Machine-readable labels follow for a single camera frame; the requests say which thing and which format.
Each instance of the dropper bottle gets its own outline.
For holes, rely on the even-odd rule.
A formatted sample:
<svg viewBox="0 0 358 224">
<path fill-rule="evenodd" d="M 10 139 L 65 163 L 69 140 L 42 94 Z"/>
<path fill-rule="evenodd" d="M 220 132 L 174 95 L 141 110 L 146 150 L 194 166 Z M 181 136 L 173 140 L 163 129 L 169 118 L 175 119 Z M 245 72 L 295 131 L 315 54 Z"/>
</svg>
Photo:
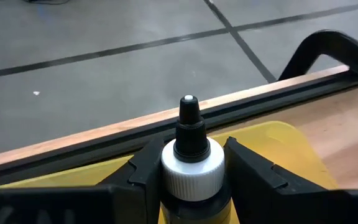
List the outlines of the dropper bottle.
<svg viewBox="0 0 358 224">
<path fill-rule="evenodd" d="M 162 208 L 166 223 L 229 223 L 223 148 L 206 136 L 198 100 L 180 100 L 176 139 L 162 151 Z"/>
</svg>

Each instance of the concrete floor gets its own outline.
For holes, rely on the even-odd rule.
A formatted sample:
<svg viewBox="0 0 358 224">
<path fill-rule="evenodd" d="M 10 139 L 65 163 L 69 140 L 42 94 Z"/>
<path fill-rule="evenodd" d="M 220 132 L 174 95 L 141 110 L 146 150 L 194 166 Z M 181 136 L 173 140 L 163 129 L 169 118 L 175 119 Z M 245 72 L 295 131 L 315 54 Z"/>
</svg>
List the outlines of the concrete floor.
<svg viewBox="0 0 358 224">
<path fill-rule="evenodd" d="M 358 0 L 214 3 L 232 26 L 262 23 L 239 34 L 276 78 L 314 31 L 358 39 Z M 0 152 L 268 83 L 248 53 L 203 0 L 0 0 Z"/>
</svg>

